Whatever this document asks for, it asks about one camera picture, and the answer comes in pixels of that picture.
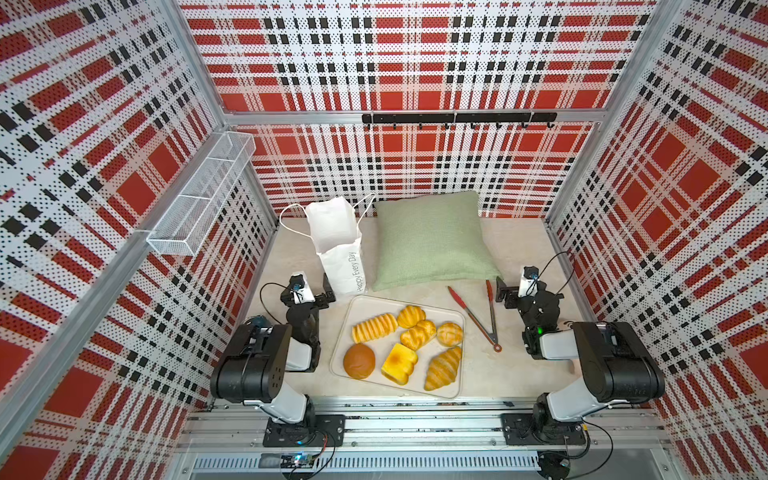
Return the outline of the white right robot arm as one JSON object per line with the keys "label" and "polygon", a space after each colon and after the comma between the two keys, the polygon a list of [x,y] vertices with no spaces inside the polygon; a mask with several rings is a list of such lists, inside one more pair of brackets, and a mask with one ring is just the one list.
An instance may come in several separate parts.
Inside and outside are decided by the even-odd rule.
{"label": "white right robot arm", "polygon": [[486,284],[491,305],[516,309],[524,323],[526,352],[535,360],[575,360],[581,376],[568,386],[539,395],[530,413],[502,416],[509,444],[558,445],[586,442],[586,416],[614,405],[644,404],[665,392],[665,379],[632,326],[626,322],[572,322],[559,327],[561,293],[542,282],[533,295],[518,287]]}

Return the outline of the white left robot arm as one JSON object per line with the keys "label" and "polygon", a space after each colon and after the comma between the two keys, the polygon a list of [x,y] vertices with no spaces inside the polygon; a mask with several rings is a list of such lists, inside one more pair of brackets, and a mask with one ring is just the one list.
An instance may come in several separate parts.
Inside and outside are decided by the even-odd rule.
{"label": "white left robot arm", "polygon": [[285,320],[270,313],[252,317],[237,327],[210,379],[217,399],[253,406],[273,423],[301,432],[316,428],[312,400],[285,380],[287,373],[312,373],[321,356],[320,312],[336,300],[327,277],[314,294],[306,276],[297,273],[281,287]]}

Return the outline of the long ridged yellow bread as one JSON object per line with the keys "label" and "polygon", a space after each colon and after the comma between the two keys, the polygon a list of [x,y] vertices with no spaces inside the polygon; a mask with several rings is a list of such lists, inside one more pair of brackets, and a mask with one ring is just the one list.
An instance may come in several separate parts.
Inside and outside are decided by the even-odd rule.
{"label": "long ridged yellow bread", "polygon": [[356,324],[352,329],[352,339],[356,344],[365,343],[386,337],[397,328],[397,319],[386,313]]}

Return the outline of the white paper gift bag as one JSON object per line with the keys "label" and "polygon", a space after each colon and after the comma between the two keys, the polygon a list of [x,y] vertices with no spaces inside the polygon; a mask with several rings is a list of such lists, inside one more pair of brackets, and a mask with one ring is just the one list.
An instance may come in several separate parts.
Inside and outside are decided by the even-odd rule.
{"label": "white paper gift bag", "polygon": [[[306,207],[293,203],[286,206],[278,216],[285,229],[311,239],[324,273],[337,296],[359,295],[366,291],[362,232],[355,208],[364,204],[363,214],[366,214],[374,199],[375,195],[369,194],[355,204],[350,204],[343,197],[313,202]],[[309,234],[292,229],[283,222],[285,212],[294,207],[300,208],[306,215]]]}

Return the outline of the small shell-shaped yellow bread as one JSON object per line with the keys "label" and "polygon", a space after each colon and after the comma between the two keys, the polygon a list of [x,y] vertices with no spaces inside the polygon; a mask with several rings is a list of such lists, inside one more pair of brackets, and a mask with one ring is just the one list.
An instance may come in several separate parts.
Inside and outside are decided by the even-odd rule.
{"label": "small shell-shaped yellow bread", "polygon": [[425,319],[426,313],[421,307],[408,305],[398,314],[397,323],[401,328],[410,329]]}

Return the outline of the beige plastic tray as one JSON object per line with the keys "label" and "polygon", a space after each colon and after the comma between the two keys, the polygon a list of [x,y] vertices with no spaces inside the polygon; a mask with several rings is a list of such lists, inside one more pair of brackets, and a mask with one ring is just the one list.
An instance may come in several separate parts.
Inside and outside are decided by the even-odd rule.
{"label": "beige plastic tray", "polygon": [[452,399],[460,392],[464,324],[457,311],[359,296],[349,305],[331,370],[409,394]]}

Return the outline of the green cushion pillow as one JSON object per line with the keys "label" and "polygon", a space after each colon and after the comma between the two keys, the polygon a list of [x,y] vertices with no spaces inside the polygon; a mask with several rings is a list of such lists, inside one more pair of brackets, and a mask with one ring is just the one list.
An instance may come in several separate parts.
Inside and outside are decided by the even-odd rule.
{"label": "green cushion pillow", "polygon": [[483,236],[475,191],[375,203],[374,291],[501,274]]}

